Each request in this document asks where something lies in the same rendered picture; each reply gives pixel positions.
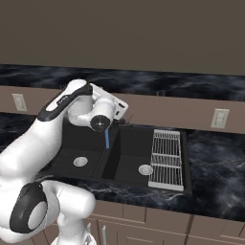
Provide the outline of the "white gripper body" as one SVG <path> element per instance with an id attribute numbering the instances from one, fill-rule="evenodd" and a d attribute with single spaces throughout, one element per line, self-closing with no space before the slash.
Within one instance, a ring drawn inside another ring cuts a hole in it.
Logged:
<path id="1" fill-rule="evenodd" d="M 128 104 L 125 101 L 120 100 L 116 96 L 106 92 L 105 90 L 103 90 L 101 87 L 98 87 L 94 83 L 91 83 L 91 86 L 93 87 L 93 96 L 92 96 L 93 101 L 97 101 L 99 98 L 109 98 L 110 100 L 112 100 L 116 106 L 116 110 L 114 112 L 114 119 L 120 120 L 124 116 L 125 112 L 127 111 Z"/>

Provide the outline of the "brown drawer front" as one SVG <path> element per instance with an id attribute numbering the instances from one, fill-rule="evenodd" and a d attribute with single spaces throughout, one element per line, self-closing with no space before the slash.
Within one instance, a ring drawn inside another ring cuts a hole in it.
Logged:
<path id="1" fill-rule="evenodd" d="M 115 202 L 97 200 L 94 214 L 122 218 L 123 205 Z"/>
<path id="2" fill-rule="evenodd" d="M 190 215 L 187 213 L 147 208 L 145 224 L 154 230 L 185 234 L 187 232 L 189 218 Z"/>
<path id="3" fill-rule="evenodd" d="M 124 204 L 122 209 L 124 219 L 145 223 L 145 207 Z"/>
<path id="4" fill-rule="evenodd" d="M 245 241 L 245 222 L 195 215 L 189 234 L 218 240 Z"/>

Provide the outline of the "silver sink drain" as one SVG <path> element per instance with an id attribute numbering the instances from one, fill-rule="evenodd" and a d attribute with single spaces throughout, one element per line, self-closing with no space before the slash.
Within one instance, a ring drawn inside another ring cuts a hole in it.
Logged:
<path id="1" fill-rule="evenodd" d="M 150 174 L 153 173 L 153 167 L 150 165 L 140 165 L 138 168 L 138 171 L 143 175 L 143 176 L 149 176 Z"/>
<path id="2" fill-rule="evenodd" d="M 75 167 L 85 167 L 88 164 L 86 157 L 77 157 L 73 162 Z"/>

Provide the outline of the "white wall socket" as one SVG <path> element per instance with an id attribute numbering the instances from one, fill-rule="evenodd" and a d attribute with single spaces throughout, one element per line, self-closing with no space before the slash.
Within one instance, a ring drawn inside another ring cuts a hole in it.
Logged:
<path id="1" fill-rule="evenodd" d="M 12 97 L 15 103 L 15 107 L 18 111 L 28 111 L 24 96 L 22 94 L 13 94 Z"/>
<path id="2" fill-rule="evenodd" d="M 229 109 L 214 109 L 211 128 L 221 128 L 224 129 L 229 116 Z"/>

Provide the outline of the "black sink tap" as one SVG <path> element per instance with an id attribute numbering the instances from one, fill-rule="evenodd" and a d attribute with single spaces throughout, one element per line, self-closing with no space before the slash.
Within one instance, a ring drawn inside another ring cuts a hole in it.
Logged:
<path id="1" fill-rule="evenodd" d="M 117 128 L 120 125 L 128 125 L 128 124 L 130 124 L 130 120 L 131 120 L 131 118 L 127 118 L 127 119 L 121 118 L 119 120 L 114 119 L 112 124 L 111 124 L 111 128 Z"/>

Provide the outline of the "brown cupboard door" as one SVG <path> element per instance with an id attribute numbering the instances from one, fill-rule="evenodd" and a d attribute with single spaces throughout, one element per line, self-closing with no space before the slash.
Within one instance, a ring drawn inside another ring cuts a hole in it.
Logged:
<path id="1" fill-rule="evenodd" d="M 101 234 L 101 228 L 103 225 L 106 226 L 107 245 L 119 245 L 120 226 L 118 224 L 95 218 L 87 218 L 84 221 L 86 226 L 89 222 L 92 224 L 91 234 L 96 239 L 98 245 L 103 245 Z"/>
<path id="2" fill-rule="evenodd" d="M 142 231 L 127 234 L 123 241 L 124 245 L 184 245 L 185 239 L 182 234 Z"/>
<path id="3" fill-rule="evenodd" d="M 207 238 L 190 235 L 187 245 L 245 245 L 245 238 L 220 236 L 218 238 Z"/>

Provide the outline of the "black double sink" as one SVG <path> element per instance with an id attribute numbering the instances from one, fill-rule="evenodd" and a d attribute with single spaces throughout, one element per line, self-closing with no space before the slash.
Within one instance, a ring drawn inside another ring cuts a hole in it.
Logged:
<path id="1" fill-rule="evenodd" d="M 95 132 L 88 127 L 65 123 L 61 150 L 48 165 L 47 171 L 55 177 L 151 188 L 148 185 L 149 176 L 143 176 L 138 168 L 140 165 L 150 165 L 155 129 L 167 130 L 162 127 L 137 124 L 110 127 L 110 147 L 107 149 L 102 133 Z M 170 131 L 179 131 L 181 134 L 184 182 L 183 191 L 171 191 L 192 194 L 187 134 L 180 129 Z M 77 157 L 86 157 L 88 164 L 85 167 L 75 167 L 73 162 Z"/>

